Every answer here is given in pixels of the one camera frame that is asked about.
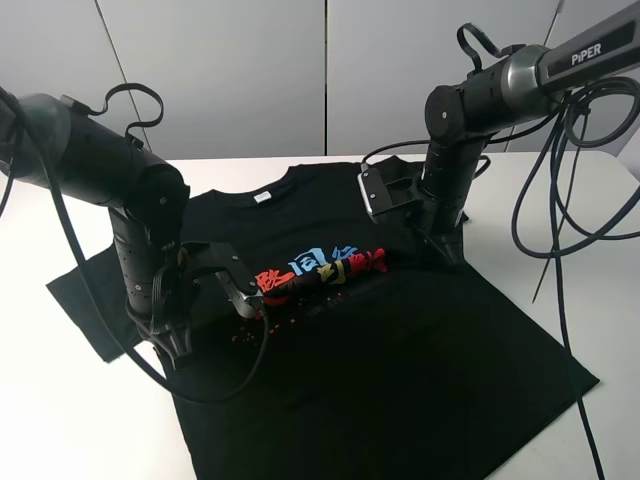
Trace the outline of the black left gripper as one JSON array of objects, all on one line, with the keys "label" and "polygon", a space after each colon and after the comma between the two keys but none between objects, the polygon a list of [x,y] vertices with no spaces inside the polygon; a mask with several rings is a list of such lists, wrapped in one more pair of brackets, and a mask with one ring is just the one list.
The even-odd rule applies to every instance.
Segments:
[{"label": "black left gripper", "polygon": [[215,317],[219,284],[211,273],[213,245],[188,242],[175,259],[148,248],[125,249],[127,313],[143,339],[166,356],[173,369],[194,362],[194,334]]}]

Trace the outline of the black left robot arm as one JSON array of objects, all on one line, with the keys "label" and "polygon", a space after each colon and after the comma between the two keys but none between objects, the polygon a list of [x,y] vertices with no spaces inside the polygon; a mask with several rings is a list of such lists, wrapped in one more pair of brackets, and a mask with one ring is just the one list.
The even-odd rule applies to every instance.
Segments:
[{"label": "black left robot arm", "polygon": [[13,181],[108,211],[112,245],[47,288],[110,362],[150,342],[174,369],[194,363],[198,273],[218,263],[207,243],[181,239],[189,188],[171,165],[94,121],[72,99],[1,95],[1,171]]}]

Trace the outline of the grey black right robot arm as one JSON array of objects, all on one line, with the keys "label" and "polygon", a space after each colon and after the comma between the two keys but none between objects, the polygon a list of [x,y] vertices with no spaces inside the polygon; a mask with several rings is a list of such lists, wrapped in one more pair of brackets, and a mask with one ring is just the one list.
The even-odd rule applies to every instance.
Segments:
[{"label": "grey black right robot arm", "polygon": [[430,141],[412,189],[418,211],[409,225],[432,254],[448,266],[464,262],[462,213],[478,161],[500,131],[526,122],[556,120],[580,148],[606,145],[639,116],[633,105],[619,127],[606,136],[580,140],[574,119],[600,95],[639,97],[639,84],[625,73],[639,65],[639,5],[633,3],[600,23],[549,49],[511,45],[496,49],[475,25],[458,29],[463,51],[474,63],[467,79],[437,87],[425,104]]}]

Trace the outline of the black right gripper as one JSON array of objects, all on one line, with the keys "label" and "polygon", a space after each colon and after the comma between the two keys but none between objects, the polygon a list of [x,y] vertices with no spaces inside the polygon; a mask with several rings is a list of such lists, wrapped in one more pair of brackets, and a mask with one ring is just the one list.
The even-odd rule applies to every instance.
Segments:
[{"label": "black right gripper", "polygon": [[426,173],[402,177],[385,184],[392,212],[408,228],[419,245],[425,265],[461,268],[465,264],[463,212],[466,197],[456,187],[429,179]]}]

